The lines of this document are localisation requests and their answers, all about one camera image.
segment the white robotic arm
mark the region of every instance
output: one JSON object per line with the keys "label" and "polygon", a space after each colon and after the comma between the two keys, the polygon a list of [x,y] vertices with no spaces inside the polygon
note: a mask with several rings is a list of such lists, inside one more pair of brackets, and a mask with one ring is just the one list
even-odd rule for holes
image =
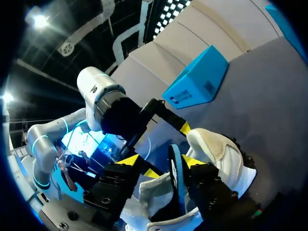
{"label": "white robotic arm", "polygon": [[122,86],[95,67],[87,67],[79,73],[77,86],[85,99],[86,108],[47,124],[33,125],[28,131],[28,142],[35,157],[33,179],[40,188],[46,189],[50,186],[50,174],[57,154],[53,141],[73,130],[84,119],[93,131],[103,130],[106,133],[122,135],[122,131],[130,129],[127,128],[125,119],[123,122],[114,122],[122,118],[122,114],[116,115],[127,111],[128,116],[125,118],[131,119],[135,112],[140,111],[125,95]]}

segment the white panel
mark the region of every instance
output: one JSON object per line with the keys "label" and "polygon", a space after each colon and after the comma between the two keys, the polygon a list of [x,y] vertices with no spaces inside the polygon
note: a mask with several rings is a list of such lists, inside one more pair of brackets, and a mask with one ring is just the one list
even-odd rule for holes
{"label": "white panel", "polygon": [[208,45],[215,46],[228,61],[242,54],[238,45],[221,27],[194,7],[187,7],[175,20],[190,29]]}
{"label": "white panel", "polygon": [[250,0],[197,1],[220,14],[252,49],[278,37],[267,17]]}
{"label": "white panel", "polygon": [[167,86],[171,85],[175,78],[185,68],[185,65],[179,60],[153,42],[139,47],[131,52],[129,56],[151,71]]}
{"label": "white panel", "polygon": [[115,70],[111,78],[122,85],[126,95],[140,107],[145,106],[152,98],[162,99],[162,94],[167,89],[162,80],[131,56]]}
{"label": "white panel", "polygon": [[199,37],[177,22],[169,24],[163,32],[158,34],[154,42],[185,66],[208,47]]}
{"label": "white panel", "polygon": [[260,11],[262,11],[265,14],[268,21],[272,24],[278,35],[283,36],[283,33],[280,30],[279,26],[276,24],[275,20],[271,17],[271,15],[267,12],[267,10],[265,10],[265,7],[271,5],[271,3],[267,0],[250,0],[250,1],[254,3],[260,9]]}

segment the screw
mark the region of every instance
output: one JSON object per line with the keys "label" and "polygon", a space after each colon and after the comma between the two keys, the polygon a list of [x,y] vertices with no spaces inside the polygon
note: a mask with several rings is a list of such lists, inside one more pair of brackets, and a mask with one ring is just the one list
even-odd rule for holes
{"label": "screw", "polygon": [[102,203],[105,204],[105,205],[109,204],[110,202],[111,202],[111,200],[109,198],[102,199]]}
{"label": "screw", "polygon": [[239,193],[237,191],[233,191],[231,196],[232,197],[237,197],[238,195],[239,195]]}
{"label": "screw", "polygon": [[68,230],[68,224],[66,224],[65,222],[61,222],[60,224],[59,224],[59,230],[61,230],[61,231],[65,231],[65,230]]}
{"label": "screw", "polygon": [[78,214],[75,213],[75,212],[72,212],[72,211],[68,212],[67,216],[72,221],[78,220],[78,218],[79,218]]}

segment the white sneaker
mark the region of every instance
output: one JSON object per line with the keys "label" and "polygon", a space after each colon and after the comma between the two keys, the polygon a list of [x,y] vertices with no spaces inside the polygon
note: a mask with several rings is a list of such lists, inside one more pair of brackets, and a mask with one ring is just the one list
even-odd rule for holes
{"label": "white sneaker", "polygon": [[235,143],[203,128],[189,131],[187,141],[190,145],[187,156],[213,163],[219,169],[218,176],[222,182],[237,191],[239,197],[245,193],[257,171],[244,166],[242,154]]}

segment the ceiling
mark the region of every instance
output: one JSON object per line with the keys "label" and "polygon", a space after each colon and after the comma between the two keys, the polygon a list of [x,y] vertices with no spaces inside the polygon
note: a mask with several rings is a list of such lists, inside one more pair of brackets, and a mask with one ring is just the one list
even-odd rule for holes
{"label": "ceiling", "polygon": [[[187,0],[174,0],[175,3]],[[157,23],[172,0],[145,0],[148,8],[143,42],[157,34]],[[22,131],[84,107],[77,76],[88,66],[112,74],[117,62],[115,39],[141,20],[142,0],[53,0],[43,7],[25,5],[25,31],[9,74],[7,91],[10,133],[14,147],[21,146]],[[35,16],[47,25],[38,28]],[[138,47],[139,32],[122,41],[123,55]]]}

